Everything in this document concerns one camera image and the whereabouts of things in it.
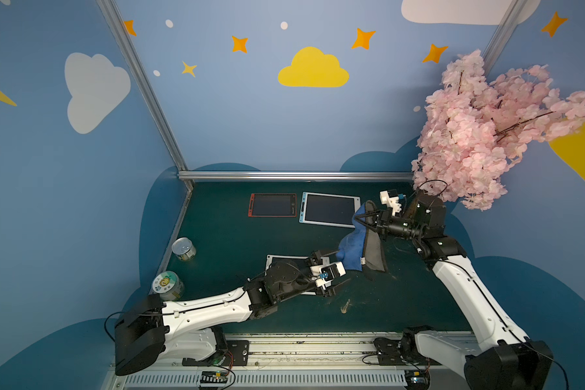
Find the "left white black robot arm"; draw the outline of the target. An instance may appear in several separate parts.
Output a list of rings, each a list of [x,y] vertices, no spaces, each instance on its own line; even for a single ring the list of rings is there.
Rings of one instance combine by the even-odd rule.
[[[326,264],[323,257],[315,251],[275,262],[243,286],[213,297],[179,302],[147,296],[115,323],[115,374],[135,374],[161,358],[211,364],[228,353],[221,325],[263,319],[306,292],[335,295],[346,270],[342,262]]]

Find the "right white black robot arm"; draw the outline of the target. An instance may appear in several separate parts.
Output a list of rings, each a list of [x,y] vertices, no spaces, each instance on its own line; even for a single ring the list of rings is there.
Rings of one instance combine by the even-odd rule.
[[[510,318],[474,270],[466,250],[445,234],[445,204],[417,193],[410,204],[395,191],[380,192],[383,211],[362,217],[381,238],[411,241],[465,316],[474,342],[444,336],[429,327],[407,328],[399,345],[409,364],[438,362],[471,389],[541,389],[555,364],[544,341],[533,341]]]

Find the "white blue drawing tablet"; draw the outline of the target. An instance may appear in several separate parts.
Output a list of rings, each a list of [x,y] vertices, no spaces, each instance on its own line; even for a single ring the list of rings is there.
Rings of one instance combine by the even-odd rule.
[[[354,228],[352,219],[360,207],[359,197],[304,192],[299,222],[328,227]]]

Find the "red frame drawing tablet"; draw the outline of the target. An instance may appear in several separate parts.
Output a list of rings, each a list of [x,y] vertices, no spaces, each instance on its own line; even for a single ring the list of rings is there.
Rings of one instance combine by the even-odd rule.
[[[297,216],[297,196],[294,193],[252,193],[250,218],[292,218]]]

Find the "blue wiping cloth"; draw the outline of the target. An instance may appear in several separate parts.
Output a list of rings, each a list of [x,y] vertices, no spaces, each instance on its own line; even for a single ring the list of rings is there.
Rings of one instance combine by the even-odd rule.
[[[376,210],[377,207],[373,201],[365,201],[351,219],[354,231],[345,236],[339,243],[336,259],[342,263],[346,271],[388,272],[379,234],[356,219],[358,216]]]

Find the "white frame drawing tablet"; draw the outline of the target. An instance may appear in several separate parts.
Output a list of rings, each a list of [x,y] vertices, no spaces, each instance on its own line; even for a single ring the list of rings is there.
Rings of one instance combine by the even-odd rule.
[[[284,275],[288,279],[291,279],[290,287],[296,289],[310,287],[310,289],[303,292],[302,295],[317,295],[314,282],[311,280],[313,273],[307,263],[307,258],[268,255],[266,264],[266,271],[273,267],[277,267],[279,270],[283,271]]]

